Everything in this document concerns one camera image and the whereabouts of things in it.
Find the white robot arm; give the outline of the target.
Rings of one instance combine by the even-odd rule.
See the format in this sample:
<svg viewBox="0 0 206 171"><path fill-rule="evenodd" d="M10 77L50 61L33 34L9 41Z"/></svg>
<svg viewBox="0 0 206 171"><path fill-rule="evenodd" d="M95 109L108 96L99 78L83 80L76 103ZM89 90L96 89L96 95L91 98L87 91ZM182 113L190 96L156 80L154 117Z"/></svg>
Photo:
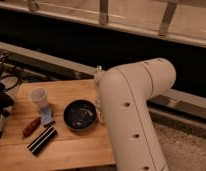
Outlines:
<svg viewBox="0 0 206 171"><path fill-rule="evenodd" d="M171 89L176 71L155 58L98 71L98 103L118 171L169 171L147 101Z"/></svg>

